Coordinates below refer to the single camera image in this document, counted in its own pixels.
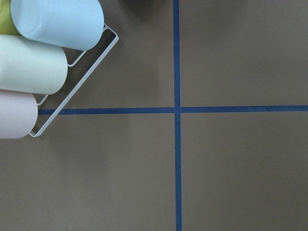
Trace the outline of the light blue cup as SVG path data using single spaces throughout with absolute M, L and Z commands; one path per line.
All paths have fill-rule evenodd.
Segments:
M 97 0 L 13 0 L 11 15 L 25 38 L 79 51 L 92 49 L 104 28 Z

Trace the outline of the mint white cup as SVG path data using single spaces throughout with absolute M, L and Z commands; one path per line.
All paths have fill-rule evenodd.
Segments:
M 51 95 L 61 89 L 67 71 L 67 59 L 61 47 L 1 34 L 2 90 Z

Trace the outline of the pink cup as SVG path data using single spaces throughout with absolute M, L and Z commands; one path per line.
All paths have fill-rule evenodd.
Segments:
M 0 91 L 0 138 L 19 139 L 36 124 L 38 106 L 31 93 Z

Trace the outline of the yellow green cup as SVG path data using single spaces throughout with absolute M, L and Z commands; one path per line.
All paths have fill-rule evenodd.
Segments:
M 0 33 L 6 35 L 20 35 L 12 20 L 10 0 L 0 0 Z

